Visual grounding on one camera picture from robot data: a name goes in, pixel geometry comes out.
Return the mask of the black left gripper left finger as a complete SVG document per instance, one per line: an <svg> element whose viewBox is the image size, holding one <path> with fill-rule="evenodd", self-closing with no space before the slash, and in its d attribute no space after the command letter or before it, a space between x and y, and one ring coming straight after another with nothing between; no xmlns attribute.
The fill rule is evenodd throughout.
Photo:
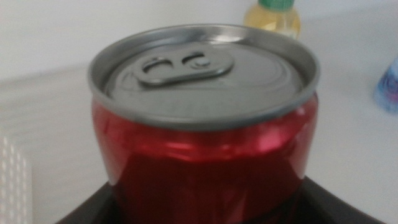
<svg viewBox="0 0 398 224"><path fill-rule="evenodd" d="M111 186L105 183L56 224L121 224L122 222L121 211Z"/></svg>

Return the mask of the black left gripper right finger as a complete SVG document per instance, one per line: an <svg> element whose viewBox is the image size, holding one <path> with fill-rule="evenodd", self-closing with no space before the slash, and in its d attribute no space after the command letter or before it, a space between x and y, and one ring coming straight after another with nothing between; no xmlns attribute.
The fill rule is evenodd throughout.
<svg viewBox="0 0 398 224"><path fill-rule="evenodd" d="M333 195L312 179L302 184L294 224L384 224Z"/></svg>

